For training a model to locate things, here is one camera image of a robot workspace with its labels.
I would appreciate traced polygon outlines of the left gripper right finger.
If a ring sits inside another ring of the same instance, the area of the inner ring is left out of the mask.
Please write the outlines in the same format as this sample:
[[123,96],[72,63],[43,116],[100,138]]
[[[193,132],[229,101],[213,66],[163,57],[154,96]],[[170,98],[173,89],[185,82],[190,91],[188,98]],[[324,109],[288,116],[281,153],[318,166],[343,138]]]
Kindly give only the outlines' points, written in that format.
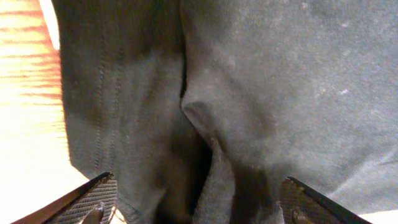
[[287,224],[371,224],[293,177],[282,182],[279,204]]

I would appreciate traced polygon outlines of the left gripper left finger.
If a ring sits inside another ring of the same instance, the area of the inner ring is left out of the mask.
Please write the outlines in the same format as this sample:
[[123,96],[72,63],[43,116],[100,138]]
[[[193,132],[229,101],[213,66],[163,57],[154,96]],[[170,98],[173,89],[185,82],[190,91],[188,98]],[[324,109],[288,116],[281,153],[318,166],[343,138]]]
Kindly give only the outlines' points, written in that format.
[[107,224],[117,199],[117,180],[104,172],[12,224]]

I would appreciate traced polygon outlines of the black t-shirt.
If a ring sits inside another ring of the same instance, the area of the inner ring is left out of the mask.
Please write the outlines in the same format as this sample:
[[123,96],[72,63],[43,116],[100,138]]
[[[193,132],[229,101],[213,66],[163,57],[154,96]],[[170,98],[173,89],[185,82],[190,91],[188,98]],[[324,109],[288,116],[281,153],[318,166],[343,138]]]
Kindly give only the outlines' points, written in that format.
[[70,161],[138,223],[397,208],[397,2],[54,1]]

